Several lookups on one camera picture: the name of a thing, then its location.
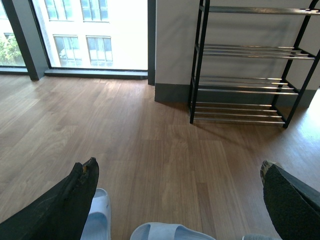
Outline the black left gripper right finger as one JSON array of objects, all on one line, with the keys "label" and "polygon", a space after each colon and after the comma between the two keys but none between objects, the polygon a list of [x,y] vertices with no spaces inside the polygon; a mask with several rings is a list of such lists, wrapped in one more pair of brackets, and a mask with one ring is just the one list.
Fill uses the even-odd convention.
[{"label": "black left gripper right finger", "polygon": [[263,199],[272,224],[283,240],[320,238],[320,192],[265,160],[260,169]]}]

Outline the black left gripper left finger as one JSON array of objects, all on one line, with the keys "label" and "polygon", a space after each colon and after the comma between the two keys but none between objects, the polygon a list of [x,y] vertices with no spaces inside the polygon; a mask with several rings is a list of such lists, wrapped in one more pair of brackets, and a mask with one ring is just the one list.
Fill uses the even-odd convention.
[{"label": "black left gripper left finger", "polygon": [[70,174],[0,224],[2,240],[79,240],[99,179],[92,157],[75,163]]}]

